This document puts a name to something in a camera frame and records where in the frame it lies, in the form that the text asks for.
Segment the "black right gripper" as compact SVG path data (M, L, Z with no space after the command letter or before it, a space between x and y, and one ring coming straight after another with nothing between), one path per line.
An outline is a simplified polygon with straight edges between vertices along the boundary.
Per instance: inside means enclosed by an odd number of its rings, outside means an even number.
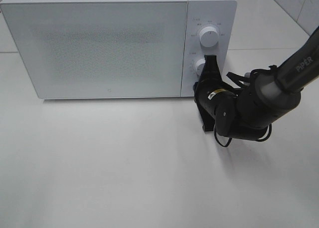
M235 89L222 81L217 56L205 55L205 64L199 80L194 85L194 98L215 119L217 107L230 97L235 98Z

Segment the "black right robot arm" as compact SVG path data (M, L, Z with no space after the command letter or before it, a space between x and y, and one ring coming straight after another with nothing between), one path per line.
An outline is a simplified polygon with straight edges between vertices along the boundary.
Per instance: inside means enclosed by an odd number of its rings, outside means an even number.
M204 57L202 73L193 86L203 130L229 141L266 141L272 123L295 109L303 88L319 76L319 31L280 66L226 76L236 88L222 80L215 55Z

